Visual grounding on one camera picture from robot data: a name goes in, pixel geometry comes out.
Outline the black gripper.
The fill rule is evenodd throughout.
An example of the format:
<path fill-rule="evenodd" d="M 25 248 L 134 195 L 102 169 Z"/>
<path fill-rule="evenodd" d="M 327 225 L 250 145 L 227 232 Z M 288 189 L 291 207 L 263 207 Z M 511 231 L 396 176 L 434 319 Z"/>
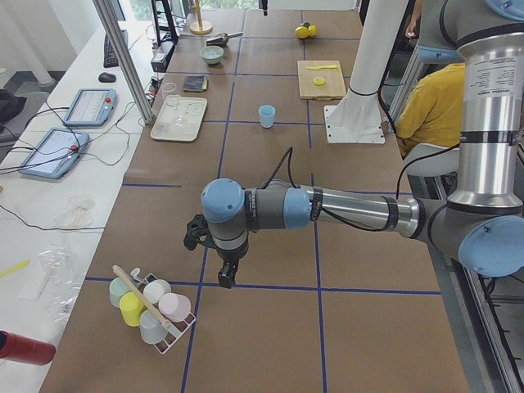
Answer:
<path fill-rule="evenodd" d="M 219 285 L 224 288 L 233 288 L 236 282 L 237 264 L 249 250 L 249 242 L 244 241 L 240 246 L 233 249 L 225 249 L 217 242 L 215 250 L 219 258 L 223 261 L 223 266 L 218 272 Z"/>

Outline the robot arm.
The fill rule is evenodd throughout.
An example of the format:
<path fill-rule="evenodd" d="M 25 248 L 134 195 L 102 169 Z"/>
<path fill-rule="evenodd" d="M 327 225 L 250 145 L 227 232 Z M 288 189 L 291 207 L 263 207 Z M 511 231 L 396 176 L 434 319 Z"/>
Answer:
<path fill-rule="evenodd" d="M 247 189 L 216 179 L 201 194 L 202 212 L 187 225 L 184 244 L 216 250 L 223 261 L 222 287 L 235 283 L 249 233 L 302 228 L 316 220 L 395 231 L 488 277 L 507 276 L 523 266 L 523 204 L 513 191 L 522 135 L 523 4 L 429 2 L 422 22 L 422 43 L 455 49 L 465 62 L 455 191 L 445 201 L 398 201 L 274 178 Z"/>

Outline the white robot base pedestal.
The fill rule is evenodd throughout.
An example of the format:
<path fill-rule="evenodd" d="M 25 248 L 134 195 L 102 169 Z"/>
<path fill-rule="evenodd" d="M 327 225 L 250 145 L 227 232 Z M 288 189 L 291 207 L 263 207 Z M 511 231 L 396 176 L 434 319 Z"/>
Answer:
<path fill-rule="evenodd" d="M 369 3 L 348 92 L 337 106 L 324 107 L 329 143 L 385 142 L 379 90 L 408 3 L 407 0 Z"/>

